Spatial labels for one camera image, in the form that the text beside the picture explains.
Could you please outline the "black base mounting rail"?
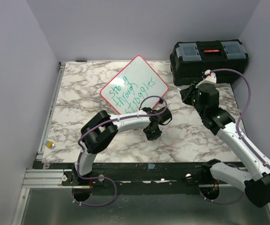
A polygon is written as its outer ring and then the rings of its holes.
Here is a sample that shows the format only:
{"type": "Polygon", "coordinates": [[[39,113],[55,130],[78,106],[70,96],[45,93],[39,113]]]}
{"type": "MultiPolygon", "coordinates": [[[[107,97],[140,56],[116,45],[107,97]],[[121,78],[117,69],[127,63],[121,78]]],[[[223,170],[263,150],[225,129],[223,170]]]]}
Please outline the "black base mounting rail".
{"type": "Polygon", "coordinates": [[[94,163],[92,171],[78,177],[72,163],[44,164],[36,161],[33,169],[59,172],[60,187],[89,189],[95,195],[197,195],[200,188],[218,193],[223,184],[210,177],[208,163],[94,163]]]}

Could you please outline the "aluminium frame rail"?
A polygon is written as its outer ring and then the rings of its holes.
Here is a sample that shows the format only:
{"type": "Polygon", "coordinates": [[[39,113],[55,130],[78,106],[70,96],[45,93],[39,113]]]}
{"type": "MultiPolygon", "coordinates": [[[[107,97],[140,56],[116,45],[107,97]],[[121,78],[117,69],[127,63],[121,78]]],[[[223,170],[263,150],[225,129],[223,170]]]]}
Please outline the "aluminium frame rail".
{"type": "Polygon", "coordinates": [[[52,99],[50,102],[48,115],[46,117],[44,130],[42,132],[42,136],[40,139],[39,147],[36,153],[36,158],[33,163],[39,163],[39,169],[27,169],[23,178],[22,187],[23,188],[57,188],[61,186],[61,176],[63,171],[60,169],[49,169],[49,163],[42,163],[42,158],[44,155],[44,150],[46,148],[45,142],[48,138],[50,125],[53,118],[53,113],[55,110],[57,97],[59,94],[61,81],[63,78],[64,70],[65,70],[65,62],[60,63],[59,72],[57,75],[57,80],[55,84],[55,88],[52,94],[52,99]]]}

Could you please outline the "whiteboard with pink frame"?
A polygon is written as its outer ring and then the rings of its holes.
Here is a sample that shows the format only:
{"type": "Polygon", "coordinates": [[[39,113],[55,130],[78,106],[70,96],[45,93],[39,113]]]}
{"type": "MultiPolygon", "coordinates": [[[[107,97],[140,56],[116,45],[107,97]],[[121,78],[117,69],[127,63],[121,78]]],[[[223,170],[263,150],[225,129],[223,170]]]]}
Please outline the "whiteboard with pink frame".
{"type": "Polygon", "coordinates": [[[140,107],[154,108],[169,87],[140,55],[133,58],[106,86],[100,96],[119,114],[135,113],[140,107]]]}

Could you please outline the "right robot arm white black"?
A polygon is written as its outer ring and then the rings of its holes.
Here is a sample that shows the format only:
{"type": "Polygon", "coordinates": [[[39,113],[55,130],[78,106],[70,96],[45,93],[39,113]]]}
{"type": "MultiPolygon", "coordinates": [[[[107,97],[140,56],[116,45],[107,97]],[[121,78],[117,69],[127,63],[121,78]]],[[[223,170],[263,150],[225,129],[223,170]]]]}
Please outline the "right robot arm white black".
{"type": "Polygon", "coordinates": [[[249,201],[263,207],[270,203],[270,160],[236,128],[235,119],[219,106],[219,91],[214,84],[192,83],[180,90],[181,100],[193,106],[203,125],[222,140],[245,166],[240,170],[213,159],[201,171],[203,182],[223,181],[242,191],[249,201]]]}

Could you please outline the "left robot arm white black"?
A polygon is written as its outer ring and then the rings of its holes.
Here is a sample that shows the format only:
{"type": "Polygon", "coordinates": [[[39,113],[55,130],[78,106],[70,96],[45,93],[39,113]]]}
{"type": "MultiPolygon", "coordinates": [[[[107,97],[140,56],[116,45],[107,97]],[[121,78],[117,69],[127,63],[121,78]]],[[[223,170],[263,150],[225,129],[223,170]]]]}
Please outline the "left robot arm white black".
{"type": "Polygon", "coordinates": [[[171,111],[166,106],[159,110],[144,107],[125,115],[111,115],[105,110],[100,111],[81,129],[78,145],[82,150],[75,163],[73,180],[78,185],[88,182],[97,154],[104,151],[117,134],[142,129],[147,140],[153,141],[161,136],[159,126],[167,125],[172,118],[171,111]]]}

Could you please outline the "black toolbox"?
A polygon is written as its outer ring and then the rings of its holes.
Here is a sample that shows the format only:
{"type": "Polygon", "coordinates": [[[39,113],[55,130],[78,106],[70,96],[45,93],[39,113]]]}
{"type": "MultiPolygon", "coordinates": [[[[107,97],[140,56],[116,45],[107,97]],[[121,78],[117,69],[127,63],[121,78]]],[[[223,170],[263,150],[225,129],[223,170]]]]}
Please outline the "black toolbox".
{"type": "Polygon", "coordinates": [[[249,56],[238,39],[177,42],[170,54],[175,86],[200,82],[206,70],[233,69],[245,72],[249,56]]]}

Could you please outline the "small yellow connector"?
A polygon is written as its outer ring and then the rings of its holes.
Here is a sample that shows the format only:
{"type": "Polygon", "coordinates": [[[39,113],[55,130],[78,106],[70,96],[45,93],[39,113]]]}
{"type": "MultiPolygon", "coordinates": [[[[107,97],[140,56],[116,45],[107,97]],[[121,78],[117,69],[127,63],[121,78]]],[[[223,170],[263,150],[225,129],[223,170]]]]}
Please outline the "small yellow connector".
{"type": "Polygon", "coordinates": [[[55,147],[55,144],[52,141],[46,141],[45,146],[50,148],[50,149],[53,149],[55,147]]]}

